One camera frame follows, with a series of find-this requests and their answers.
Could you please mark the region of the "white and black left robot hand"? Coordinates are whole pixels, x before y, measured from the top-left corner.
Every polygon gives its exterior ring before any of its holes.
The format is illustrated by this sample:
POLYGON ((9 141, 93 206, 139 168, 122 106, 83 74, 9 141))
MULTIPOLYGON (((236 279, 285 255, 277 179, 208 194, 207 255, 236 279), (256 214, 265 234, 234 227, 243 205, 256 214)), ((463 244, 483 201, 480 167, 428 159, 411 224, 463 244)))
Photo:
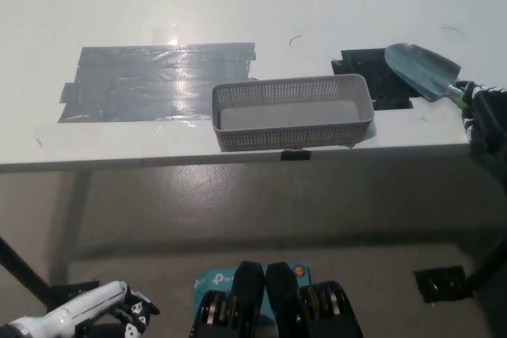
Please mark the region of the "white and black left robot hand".
POLYGON ((124 281, 85 291, 41 317, 1 326, 2 337, 141 337, 160 309, 124 281))

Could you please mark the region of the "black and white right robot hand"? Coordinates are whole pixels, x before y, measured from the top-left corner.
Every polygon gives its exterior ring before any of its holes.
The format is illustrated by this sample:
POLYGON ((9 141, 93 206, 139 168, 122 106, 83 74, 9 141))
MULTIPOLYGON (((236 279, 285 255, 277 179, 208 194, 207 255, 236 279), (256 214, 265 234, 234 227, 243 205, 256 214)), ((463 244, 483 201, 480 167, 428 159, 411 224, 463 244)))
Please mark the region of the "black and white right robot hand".
POLYGON ((462 82, 463 126, 469 143, 487 154, 506 154, 506 89, 462 82))

